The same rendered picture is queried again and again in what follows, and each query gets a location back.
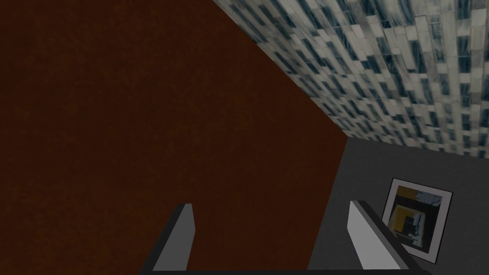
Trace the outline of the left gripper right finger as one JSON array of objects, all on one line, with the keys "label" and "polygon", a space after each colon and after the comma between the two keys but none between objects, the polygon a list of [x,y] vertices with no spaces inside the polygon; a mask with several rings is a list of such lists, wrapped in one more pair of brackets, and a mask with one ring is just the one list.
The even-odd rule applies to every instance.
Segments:
[{"label": "left gripper right finger", "polygon": [[426,272],[366,201],[350,201],[347,231],[363,269]]}]

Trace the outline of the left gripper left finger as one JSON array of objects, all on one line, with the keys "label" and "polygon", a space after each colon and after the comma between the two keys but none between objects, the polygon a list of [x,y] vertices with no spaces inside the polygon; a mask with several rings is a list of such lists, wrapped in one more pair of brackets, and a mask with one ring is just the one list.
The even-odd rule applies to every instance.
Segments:
[{"label": "left gripper left finger", "polygon": [[187,270],[194,236],[195,222],[192,204],[178,204],[140,271]]}]

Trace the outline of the white framed abstract wall picture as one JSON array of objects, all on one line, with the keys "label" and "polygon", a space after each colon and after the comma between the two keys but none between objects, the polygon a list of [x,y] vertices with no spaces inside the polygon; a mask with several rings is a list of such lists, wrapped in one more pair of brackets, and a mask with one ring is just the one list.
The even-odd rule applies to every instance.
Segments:
[{"label": "white framed abstract wall picture", "polygon": [[453,193],[393,178],[382,221],[413,256],[435,264]]}]

